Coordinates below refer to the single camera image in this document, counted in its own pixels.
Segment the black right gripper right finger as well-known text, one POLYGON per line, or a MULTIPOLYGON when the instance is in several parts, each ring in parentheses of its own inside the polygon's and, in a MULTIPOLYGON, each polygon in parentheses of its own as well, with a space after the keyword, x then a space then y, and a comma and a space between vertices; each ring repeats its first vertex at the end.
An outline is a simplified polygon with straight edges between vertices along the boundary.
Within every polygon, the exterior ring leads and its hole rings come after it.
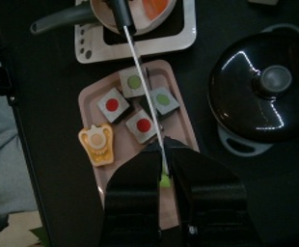
POLYGON ((238 176, 180 141, 165 138, 185 247, 260 247, 238 176))

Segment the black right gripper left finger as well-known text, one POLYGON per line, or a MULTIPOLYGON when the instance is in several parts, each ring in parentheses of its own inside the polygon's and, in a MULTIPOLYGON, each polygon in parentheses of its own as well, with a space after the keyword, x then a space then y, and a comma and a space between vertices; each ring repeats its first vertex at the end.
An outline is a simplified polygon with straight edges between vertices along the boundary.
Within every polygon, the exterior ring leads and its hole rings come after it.
POLYGON ((161 148, 149 144, 108 181, 100 247, 158 247, 161 148))

